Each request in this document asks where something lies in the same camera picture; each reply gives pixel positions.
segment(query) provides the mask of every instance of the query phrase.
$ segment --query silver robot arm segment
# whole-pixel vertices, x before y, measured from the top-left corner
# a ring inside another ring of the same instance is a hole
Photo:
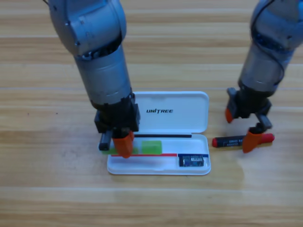
[[[229,123],[255,114],[260,121],[249,129],[243,151],[251,151],[261,134],[272,127],[267,114],[272,96],[284,78],[297,47],[303,42],[302,0],[261,0],[251,22],[252,44],[238,81],[240,90],[227,90],[225,111]]]
[[[48,5],[53,26],[73,55],[97,109],[95,123],[103,133],[100,150],[108,150],[112,138],[120,144],[125,140],[130,147],[140,114],[122,48],[126,35],[122,5],[119,0],[49,0]],[[128,157],[131,151],[127,150],[121,155]]]

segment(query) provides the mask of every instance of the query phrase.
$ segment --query cable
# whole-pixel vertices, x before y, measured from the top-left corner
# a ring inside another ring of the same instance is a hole
[[[258,18],[260,17],[260,15],[263,13],[263,11],[264,11],[268,6],[270,6],[272,3],[274,3],[274,2],[275,2],[275,0],[271,0],[269,3],[267,3],[265,6],[262,7],[262,9],[260,10],[260,12],[256,15],[256,17],[255,17],[253,23],[251,24],[251,28],[250,28],[251,32],[253,32],[253,31],[255,30],[255,26],[256,26],[257,20],[258,20]],[[278,60],[277,58],[275,58],[272,54],[270,54],[270,53],[264,51],[264,50],[260,47],[260,45],[254,40],[253,35],[252,35],[252,40],[253,40],[254,44],[259,48],[260,51],[262,51],[262,52],[265,53],[268,57],[270,57],[272,60],[274,60],[274,61],[279,65],[279,67],[281,68],[282,77],[281,77],[281,79],[280,79],[278,82],[276,82],[276,83],[274,84],[275,86],[278,85],[278,84],[283,80],[284,75],[285,75],[285,69],[284,69],[283,65],[282,65],[282,64],[279,62],[279,60]]]

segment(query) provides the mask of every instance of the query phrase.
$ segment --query open white box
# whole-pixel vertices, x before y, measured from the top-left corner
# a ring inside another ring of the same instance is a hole
[[[180,167],[177,157],[108,156],[107,170],[118,175],[205,175],[211,170],[207,138],[208,95],[201,91],[135,92],[141,114],[134,147],[143,140],[160,140],[163,154],[203,155],[204,165]],[[157,135],[174,135],[162,138]]]

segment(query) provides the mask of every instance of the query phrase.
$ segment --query green block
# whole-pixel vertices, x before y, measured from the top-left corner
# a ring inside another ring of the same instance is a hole
[[[101,152],[104,155],[118,155],[118,152],[117,152],[117,150],[115,148],[111,148],[109,150],[102,150]],[[133,148],[132,154],[133,155],[139,154],[139,149],[138,148]]]
[[[162,154],[162,142],[157,140],[142,141],[143,155],[160,155]]]

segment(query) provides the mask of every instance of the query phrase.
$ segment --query wood grain surface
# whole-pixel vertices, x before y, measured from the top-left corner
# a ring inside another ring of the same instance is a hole
[[[256,118],[228,125],[223,112],[257,2],[122,0],[134,89],[205,91],[209,143],[244,134]],[[47,6],[0,0],[0,226],[303,226],[302,62],[300,48],[271,98],[271,146],[247,155],[210,146],[203,177],[110,175],[95,110]]]

